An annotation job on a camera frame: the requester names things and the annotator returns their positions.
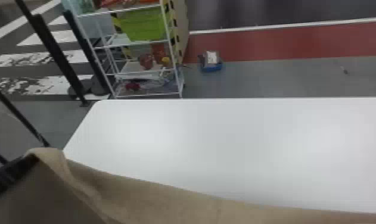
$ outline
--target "green basket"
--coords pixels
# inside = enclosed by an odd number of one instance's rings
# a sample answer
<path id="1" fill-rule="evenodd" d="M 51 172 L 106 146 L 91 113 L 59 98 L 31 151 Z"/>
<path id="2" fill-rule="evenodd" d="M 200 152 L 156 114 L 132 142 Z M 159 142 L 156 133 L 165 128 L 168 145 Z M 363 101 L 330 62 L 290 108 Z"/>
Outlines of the green basket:
<path id="1" fill-rule="evenodd" d="M 166 28 L 160 7 L 128 11 L 112 19 L 114 25 L 121 28 L 131 41 L 165 39 Z"/>

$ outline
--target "concrete floor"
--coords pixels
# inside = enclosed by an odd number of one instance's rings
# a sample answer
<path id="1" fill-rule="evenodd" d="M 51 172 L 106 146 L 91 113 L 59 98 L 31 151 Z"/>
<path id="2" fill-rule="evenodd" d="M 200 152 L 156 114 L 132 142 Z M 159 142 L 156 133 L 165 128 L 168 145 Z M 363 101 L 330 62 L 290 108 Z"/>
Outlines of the concrete floor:
<path id="1" fill-rule="evenodd" d="M 189 66 L 184 98 L 376 97 L 376 57 L 230 62 L 208 74 L 197 64 Z M 57 148 L 65 146 L 90 109 L 77 101 L 14 104 Z M 0 153 L 12 160 L 40 146 L 0 103 Z"/>

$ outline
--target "shelf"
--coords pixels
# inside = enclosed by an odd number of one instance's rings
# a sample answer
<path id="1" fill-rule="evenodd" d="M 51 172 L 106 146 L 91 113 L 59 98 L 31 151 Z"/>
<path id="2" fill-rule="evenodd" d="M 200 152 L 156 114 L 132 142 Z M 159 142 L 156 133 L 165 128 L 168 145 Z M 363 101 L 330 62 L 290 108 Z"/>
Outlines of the shelf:
<path id="1" fill-rule="evenodd" d="M 156 64 L 155 61 L 153 61 L 153 68 L 150 70 L 144 70 L 139 61 L 127 61 L 120 73 L 116 74 L 116 76 L 131 77 L 132 75 L 135 75 L 142 77 L 143 75 L 146 75 L 148 77 L 159 77 L 162 72 L 172 70 L 174 69 L 163 68 L 161 64 Z"/>
<path id="2" fill-rule="evenodd" d="M 144 10 L 146 8 L 155 8 L 155 7 L 160 7 L 161 5 L 159 3 L 138 3 L 135 4 L 129 8 L 122 8 L 120 4 L 114 5 L 114 7 L 111 7 L 111 9 L 108 8 L 100 8 L 94 13 L 84 13 L 78 15 L 78 17 L 90 17 L 90 16 L 95 16 L 95 15 L 103 15 L 103 14 L 110 14 L 110 13 L 122 13 L 122 12 L 128 12 L 128 11 L 134 11 L 134 10 Z"/>
<path id="3" fill-rule="evenodd" d="M 167 39 L 162 39 L 159 41 L 131 41 L 126 33 L 115 33 L 107 41 L 107 44 L 104 46 L 97 46 L 95 49 L 115 48 L 118 46 L 148 45 L 151 43 L 166 43 L 167 41 Z"/>
<path id="4" fill-rule="evenodd" d="M 163 86 L 151 88 L 151 89 L 140 89 L 137 91 L 130 91 L 125 89 L 122 83 L 117 83 L 116 87 L 116 98 L 126 98 L 126 97 L 143 97 L 143 96 L 156 96 L 156 95 L 179 95 L 180 91 L 176 83 L 176 79 L 173 78 L 169 82 L 165 83 Z"/>

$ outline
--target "white table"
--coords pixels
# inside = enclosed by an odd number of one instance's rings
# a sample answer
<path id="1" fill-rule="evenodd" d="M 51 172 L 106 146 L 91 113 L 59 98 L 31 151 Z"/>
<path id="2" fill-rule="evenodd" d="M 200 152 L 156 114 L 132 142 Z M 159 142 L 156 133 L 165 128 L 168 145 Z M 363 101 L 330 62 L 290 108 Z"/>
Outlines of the white table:
<path id="1" fill-rule="evenodd" d="M 64 151 L 229 199 L 376 212 L 376 98 L 101 101 Z"/>

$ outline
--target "tan cloth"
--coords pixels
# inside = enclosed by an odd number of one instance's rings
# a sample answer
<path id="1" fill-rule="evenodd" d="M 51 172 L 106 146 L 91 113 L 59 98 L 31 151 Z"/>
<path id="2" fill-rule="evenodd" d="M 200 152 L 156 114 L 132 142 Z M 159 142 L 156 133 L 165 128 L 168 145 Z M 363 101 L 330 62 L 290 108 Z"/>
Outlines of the tan cloth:
<path id="1" fill-rule="evenodd" d="M 376 223 L 376 214 L 257 206 L 114 176 L 38 148 L 38 163 L 0 197 L 0 224 Z"/>

